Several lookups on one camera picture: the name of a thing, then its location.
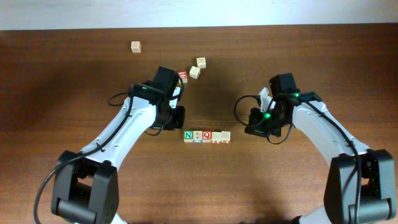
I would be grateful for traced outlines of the green N letter block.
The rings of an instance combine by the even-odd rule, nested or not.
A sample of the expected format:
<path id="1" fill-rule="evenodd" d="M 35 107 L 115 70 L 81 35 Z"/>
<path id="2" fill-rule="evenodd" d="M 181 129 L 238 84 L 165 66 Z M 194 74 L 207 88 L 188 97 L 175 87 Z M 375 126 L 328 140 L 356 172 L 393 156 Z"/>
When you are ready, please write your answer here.
<path id="1" fill-rule="evenodd" d="M 184 131 L 183 140 L 185 142 L 193 142 L 193 131 Z"/>

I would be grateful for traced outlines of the picture block blue side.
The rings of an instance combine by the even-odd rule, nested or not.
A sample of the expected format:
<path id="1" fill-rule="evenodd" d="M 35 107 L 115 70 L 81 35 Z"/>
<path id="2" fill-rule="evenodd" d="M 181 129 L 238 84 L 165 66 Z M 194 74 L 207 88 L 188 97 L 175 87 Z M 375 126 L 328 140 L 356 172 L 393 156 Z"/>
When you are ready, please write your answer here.
<path id="1" fill-rule="evenodd" d="M 203 142 L 203 131 L 194 131 L 193 132 L 193 142 Z"/>

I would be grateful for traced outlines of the red Q letter block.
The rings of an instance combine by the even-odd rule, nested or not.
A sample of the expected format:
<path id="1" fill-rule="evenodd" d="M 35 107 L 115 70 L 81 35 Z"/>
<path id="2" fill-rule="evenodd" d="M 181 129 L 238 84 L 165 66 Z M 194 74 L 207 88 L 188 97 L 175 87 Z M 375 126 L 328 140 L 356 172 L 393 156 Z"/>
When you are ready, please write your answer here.
<path id="1" fill-rule="evenodd" d="M 212 141 L 212 134 L 213 134 L 212 131 L 203 131 L 203 132 L 202 132 L 202 141 L 203 141 L 204 143 L 209 143 L 209 142 L 211 142 L 211 141 Z"/>

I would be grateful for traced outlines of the plain block red edge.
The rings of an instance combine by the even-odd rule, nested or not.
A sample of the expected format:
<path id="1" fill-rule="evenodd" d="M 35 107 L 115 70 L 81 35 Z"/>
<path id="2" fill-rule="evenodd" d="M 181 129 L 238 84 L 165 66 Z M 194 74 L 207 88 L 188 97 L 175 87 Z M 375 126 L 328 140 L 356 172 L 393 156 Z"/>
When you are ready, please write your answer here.
<path id="1" fill-rule="evenodd" d="M 221 143 L 221 132 L 212 132 L 211 142 L 213 144 L 220 144 Z"/>

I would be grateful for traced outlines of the plain block red side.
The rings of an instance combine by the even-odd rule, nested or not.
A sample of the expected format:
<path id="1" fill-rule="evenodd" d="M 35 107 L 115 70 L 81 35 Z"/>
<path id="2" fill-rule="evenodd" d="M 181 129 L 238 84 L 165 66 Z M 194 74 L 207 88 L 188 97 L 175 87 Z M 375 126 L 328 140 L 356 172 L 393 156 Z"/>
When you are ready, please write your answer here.
<path id="1" fill-rule="evenodd" d="M 221 132 L 221 142 L 222 143 L 230 143 L 231 142 L 231 133 L 229 131 Z"/>

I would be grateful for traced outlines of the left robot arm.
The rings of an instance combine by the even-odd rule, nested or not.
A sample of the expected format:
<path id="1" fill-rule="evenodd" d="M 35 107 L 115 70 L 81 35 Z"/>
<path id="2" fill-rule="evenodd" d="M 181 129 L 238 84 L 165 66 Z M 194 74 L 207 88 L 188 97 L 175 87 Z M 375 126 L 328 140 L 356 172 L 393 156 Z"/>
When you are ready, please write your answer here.
<path id="1" fill-rule="evenodd" d="M 159 67 L 153 80 L 131 85 L 115 118 L 80 152 L 58 158 L 51 212 L 70 223 L 123 223 L 118 215 L 118 171 L 148 129 L 180 129 L 183 88 L 174 70 Z"/>

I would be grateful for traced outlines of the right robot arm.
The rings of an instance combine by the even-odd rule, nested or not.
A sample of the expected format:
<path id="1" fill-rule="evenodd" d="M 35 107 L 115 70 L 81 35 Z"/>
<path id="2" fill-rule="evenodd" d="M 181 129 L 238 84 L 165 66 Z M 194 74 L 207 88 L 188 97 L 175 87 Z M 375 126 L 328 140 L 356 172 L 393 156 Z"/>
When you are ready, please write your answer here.
<path id="1" fill-rule="evenodd" d="M 315 92 L 301 92 L 291 73 L 269 80 L 255 98 L 245 133 L 279 137 L 284 126 L 306 135 L 329 165 L 323 205 L 292 223 L 376 223 L 397 214 L 394 160 L 350 134 Z"/>

